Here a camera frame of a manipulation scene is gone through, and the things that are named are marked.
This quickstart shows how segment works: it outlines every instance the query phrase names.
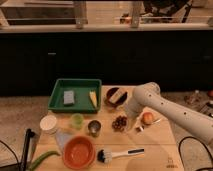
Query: green cucumber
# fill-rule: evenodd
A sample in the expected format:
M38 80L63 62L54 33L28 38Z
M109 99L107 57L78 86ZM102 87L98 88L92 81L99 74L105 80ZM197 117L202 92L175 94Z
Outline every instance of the green cucumber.
M60 154L57 151L47 151L40 155L37 159L35 159L29 166L29 171L34 171L40 164L41 162L46 159L47 157L51 155L57 155L60 156Z

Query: green tray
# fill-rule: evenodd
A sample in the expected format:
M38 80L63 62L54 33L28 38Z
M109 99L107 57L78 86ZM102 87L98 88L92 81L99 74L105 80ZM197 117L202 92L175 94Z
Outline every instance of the green tray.
M97 113L101 106L101 85L99 79L58 79L51 94L48 109L55 113ZM64 91L73 90L75 103L64 105ZM97 108L92 104L89 92L95 91L97 95Z

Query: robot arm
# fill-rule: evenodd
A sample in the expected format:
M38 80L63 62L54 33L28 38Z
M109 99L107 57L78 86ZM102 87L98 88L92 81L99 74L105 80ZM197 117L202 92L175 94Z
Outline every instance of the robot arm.
M160 96L160 88L154 83L134 88L131 99L125 105L128 117L136 118L148 106L178 124L213 149L213 119Z

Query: white container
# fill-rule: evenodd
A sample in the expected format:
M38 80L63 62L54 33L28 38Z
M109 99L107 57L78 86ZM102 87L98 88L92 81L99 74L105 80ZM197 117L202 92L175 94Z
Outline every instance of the white container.
M42 118L40 128L47 134L53 134L57 131L57 118L53 115L47 115Z

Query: orange bowl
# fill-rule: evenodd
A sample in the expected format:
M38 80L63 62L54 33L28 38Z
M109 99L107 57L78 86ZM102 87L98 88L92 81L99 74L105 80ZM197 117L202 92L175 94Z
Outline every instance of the orange bowl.
M76 136L65 145L62 158L68 168L83 169L94 161L95 149L88 138Z

